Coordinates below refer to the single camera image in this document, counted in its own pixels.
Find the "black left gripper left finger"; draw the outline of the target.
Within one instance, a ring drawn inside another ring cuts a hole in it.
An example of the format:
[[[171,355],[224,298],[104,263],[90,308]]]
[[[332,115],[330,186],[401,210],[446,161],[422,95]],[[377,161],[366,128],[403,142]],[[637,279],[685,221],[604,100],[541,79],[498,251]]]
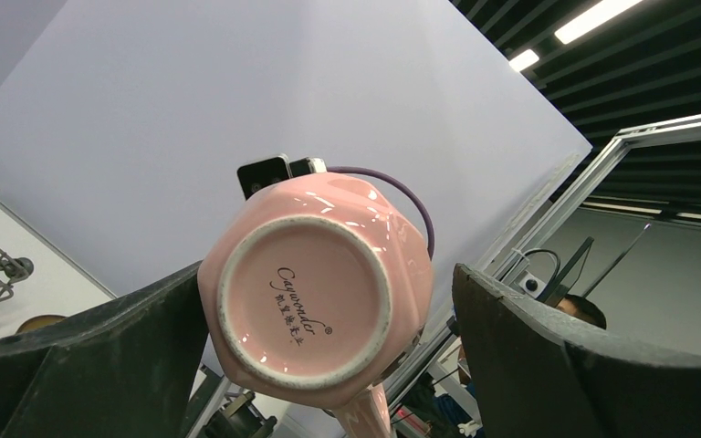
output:
[[[179,437],[208,327],[197,265],[0,339],[0,437]]]

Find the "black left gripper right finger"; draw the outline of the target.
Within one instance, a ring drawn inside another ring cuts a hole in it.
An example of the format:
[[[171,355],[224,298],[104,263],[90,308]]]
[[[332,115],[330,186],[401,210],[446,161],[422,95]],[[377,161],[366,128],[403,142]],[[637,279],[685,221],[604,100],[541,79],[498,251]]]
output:
[[[596,328],[458,264],[452,297],[488,437],[701,437],[701,356]]]

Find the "pink mug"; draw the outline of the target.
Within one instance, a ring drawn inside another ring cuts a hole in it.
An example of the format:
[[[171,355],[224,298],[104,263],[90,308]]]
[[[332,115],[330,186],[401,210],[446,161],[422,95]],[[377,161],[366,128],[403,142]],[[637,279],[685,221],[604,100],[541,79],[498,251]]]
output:
[[[332,412],[349,437],[389,437],[383,382],[427,320],[434,228],[368,176],[336,168],[252,194],[197,283],[230,381]]]

